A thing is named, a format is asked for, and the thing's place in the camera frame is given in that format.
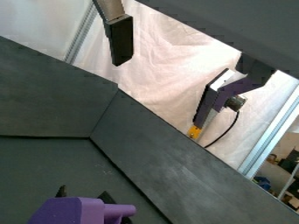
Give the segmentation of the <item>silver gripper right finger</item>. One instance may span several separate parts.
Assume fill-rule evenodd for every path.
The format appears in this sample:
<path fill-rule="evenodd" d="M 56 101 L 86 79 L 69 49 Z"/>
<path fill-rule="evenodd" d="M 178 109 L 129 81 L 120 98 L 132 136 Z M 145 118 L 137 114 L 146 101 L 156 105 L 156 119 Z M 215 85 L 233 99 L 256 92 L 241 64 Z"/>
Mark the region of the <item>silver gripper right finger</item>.
<path fill-rule="evenodd" d="M 209 120 L 224 108 L 239 111 L 247 99 L 245 92 L 261 88 L 275 69 L 257 59 L 241 53 L 233 69 L 225 68 L 209 81 L 203 90 L 200 103 L 192 118 L 188 137 L 196 139 Z"/>

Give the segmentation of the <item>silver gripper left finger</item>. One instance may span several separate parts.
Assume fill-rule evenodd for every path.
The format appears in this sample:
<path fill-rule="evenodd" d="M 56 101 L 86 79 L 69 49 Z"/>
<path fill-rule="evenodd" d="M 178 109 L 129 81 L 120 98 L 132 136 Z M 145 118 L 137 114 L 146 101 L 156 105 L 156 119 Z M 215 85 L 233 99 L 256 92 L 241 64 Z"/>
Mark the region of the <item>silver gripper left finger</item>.
<path fill-rule="evenodd" d="M 133 56 L 133 17 L 125 14 L 121 0 L 92 0 L 101 16 L 112 64 L 117 67 Z"/>

